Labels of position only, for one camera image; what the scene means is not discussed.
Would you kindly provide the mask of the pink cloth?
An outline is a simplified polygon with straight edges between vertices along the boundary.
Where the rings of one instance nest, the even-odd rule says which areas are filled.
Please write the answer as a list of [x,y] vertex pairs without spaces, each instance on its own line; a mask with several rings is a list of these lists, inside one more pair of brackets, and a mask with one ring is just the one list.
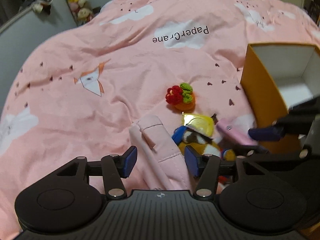
[[148,189],[189,190],[195,187],[184,157],[159,117],[147,115],[129,129],[131,144],[137,147],[135,168]]

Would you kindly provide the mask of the pink small device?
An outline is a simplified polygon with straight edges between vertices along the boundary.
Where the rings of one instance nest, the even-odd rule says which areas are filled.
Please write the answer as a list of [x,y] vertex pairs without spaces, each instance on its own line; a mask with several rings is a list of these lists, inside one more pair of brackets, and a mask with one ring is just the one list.
[[244,146],[256,146],[258,144],[255,140],[251,139],[248,134],[237,129],[226,119],[219,120],[215,124],[215,127],[225,138],[234,144]]

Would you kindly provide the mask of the plush duck doll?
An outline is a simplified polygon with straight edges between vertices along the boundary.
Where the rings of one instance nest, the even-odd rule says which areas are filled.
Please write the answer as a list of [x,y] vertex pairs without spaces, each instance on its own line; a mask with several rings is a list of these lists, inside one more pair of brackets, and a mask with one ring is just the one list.
[[183,125],[175,129],[171,137],[182,155],[185,155],[185,148],[191,146],[199,155],[210,154],[230,161],[235,159],[233,151],[224,153],[212,139],[214,122],[209,117],[183,113],[182,119]]

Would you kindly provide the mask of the white box with orange rim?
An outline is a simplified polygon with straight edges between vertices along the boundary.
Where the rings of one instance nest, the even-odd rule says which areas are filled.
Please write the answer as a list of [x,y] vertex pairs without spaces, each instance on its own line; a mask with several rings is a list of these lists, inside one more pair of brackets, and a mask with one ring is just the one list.
[[[256,128],[271,126],[298,104],[319,98],[319,48],[311,44],[257,43],[247,46],[241,86],[255,115]],[[305,136],[259,142],[271,153],[291,143],[300,150]]]

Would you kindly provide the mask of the crocheted red green orange toy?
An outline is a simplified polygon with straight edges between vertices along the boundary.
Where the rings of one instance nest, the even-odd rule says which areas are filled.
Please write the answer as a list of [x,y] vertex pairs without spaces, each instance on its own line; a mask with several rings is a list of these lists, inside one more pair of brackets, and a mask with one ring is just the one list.
[[192,86],[185,82],[168,88],[165,100],[167,104],[182,112],[192,111],[196,102]]

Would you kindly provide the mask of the pink patterned bed duvet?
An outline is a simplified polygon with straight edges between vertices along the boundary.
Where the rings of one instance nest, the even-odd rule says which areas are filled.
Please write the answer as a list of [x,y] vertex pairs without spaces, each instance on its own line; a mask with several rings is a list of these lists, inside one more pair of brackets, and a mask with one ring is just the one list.
[[196,113],[249,128],[240,79],[255,42],[319,44],[319,28],[279,0],[112,0],[38,46],[1,116],[1,239],[20,233],[17,195],[56,168],[123,154],[147,115],[168,133],[178,128],[181,114],[165,100],[174,85],[193,87]]

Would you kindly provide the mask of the stuffed toys bouquet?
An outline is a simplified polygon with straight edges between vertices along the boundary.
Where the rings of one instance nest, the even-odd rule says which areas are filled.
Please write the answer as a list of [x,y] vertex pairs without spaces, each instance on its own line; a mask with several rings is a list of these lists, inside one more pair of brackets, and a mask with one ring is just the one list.
[[84,25],[94,17],[88,0],[66,0],[77,25]]

